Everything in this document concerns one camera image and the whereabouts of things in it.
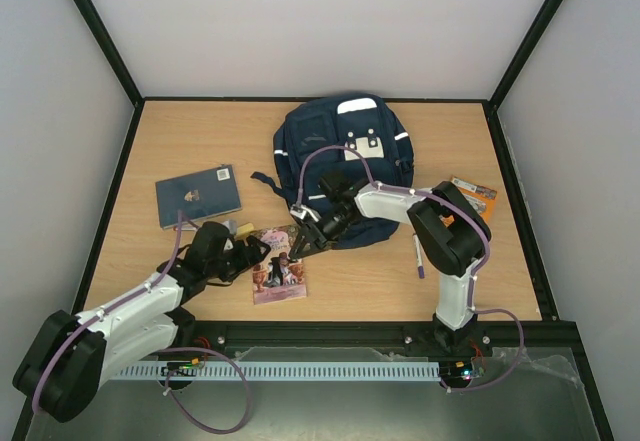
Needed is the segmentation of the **pink illustrated paperback book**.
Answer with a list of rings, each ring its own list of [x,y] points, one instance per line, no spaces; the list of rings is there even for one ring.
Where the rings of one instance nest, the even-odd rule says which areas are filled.
[[[267,257],[252,269],[255,305],[307,296],[304,264],[302,260],[290,256],[297,234],[296,225],[262,229],[251,233],[270,247]]]

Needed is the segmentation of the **yellow highlighter marker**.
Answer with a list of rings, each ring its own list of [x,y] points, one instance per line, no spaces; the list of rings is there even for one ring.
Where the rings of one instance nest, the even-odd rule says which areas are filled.
[[[255,227],[252,223],[245,223],[242,225],[238,225],[236,228],[235,237],[236,238],[246,237],[254,230],[255,230]]]

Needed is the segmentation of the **orange illustrated paperback book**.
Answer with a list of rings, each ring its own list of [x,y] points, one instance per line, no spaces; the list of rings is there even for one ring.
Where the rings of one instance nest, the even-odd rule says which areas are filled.
[[[452,176],[450,181],[459,189],[485,223],[489,224],[497,203],[498,192],[493,188],[457,176]]]

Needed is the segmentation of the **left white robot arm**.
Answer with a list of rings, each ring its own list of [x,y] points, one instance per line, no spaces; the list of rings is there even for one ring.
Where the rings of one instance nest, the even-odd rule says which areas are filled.
[[[73,419],[123,369],[168,348],[188,348],[195,317],[185,304],[214,280],[232,283],[270,250],[254,236],[237,240],[225,225],[204,223],[189,244],[175,243],[170,258],[130,291],[91,310],[47,317],[13,386],[34,412],[59,422]]]

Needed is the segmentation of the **black aluminium frame rail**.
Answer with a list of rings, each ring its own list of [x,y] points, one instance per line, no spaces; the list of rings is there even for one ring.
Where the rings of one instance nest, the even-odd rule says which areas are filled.
[[[461,334],[447,335],[432,321],[422,322],[251,322],[198,321],[195,334],[227,349],[253,346],[453,347],[516,346],[524,335],[527,347],[569,347],[581,342],[568,321],[476,321]]]

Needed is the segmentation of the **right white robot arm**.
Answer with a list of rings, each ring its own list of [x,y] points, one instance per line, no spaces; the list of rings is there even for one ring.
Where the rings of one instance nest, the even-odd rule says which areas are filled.
[[[300,259],[328,251],[350,227],[365,219],[411,226],[439,272],[432,343],[447,355],[465,350],[477,322],[475,284],[489,259],[491,233],[460,190],[448,181],[423,190],[365,179],[352,183],[339,171],[322,176],[319,187],[332,207],[322,216],[301,204],[291,208],[299,231],[290,256]]]

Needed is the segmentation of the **purple marker pen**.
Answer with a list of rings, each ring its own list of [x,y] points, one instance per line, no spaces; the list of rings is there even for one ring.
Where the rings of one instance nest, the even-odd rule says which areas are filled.
[[[418,277],[419,279],[425,279],[426,275],[425,275],[425,268],[424,268],[424,262],[423,262],[423,256],[422,256],[422,247],[416,233],[413,233],[412,241],[413,241],[415,253],[416,253],[416,265],[417,265]]]

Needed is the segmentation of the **navy blue student backpack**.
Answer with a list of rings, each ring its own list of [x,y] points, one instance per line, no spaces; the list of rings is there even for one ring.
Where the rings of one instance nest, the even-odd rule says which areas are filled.
[[[304,103],[288,113],[273,137],[278,177],[253,178],[270,186],[290,210],[303,204],[320,216],[332,203],[319,187],[334,171],[350,182],[362,179],[409,187],[414,151],[408,132],[384,100],[373,94],[347,93]],[[332,249],[355,249],[388,240],[398,223],[365,219],[350,227]]]

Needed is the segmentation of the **dark blue hardcover book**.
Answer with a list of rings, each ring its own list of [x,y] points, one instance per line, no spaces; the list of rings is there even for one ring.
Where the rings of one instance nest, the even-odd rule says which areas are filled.
[[[178,212],[192,221],[216,217],[242,208],[232,165],[157,181],[155,183],[159,226],[178,225]]]

